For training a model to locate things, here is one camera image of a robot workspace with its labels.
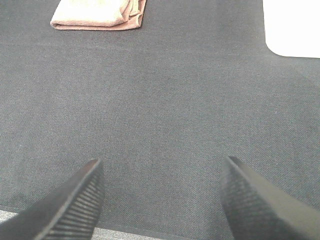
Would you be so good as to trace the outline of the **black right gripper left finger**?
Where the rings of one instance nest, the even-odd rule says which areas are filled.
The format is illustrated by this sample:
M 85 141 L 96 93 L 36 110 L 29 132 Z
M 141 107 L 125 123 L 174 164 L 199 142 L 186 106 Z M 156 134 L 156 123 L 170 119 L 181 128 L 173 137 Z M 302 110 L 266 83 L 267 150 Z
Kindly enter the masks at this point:
M 104 167 L 95 158 L 46 197 L 1 223 L 0 238 L 90 240 L 104 199 Z

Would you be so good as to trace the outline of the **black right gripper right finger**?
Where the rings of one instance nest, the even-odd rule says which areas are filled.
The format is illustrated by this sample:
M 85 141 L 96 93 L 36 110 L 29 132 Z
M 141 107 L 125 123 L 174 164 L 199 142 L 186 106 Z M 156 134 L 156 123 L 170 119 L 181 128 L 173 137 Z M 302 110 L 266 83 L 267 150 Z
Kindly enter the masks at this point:
M 320 212 L 234 156 L 224 160 L 220 201 L 236 240 L 318 240 Z

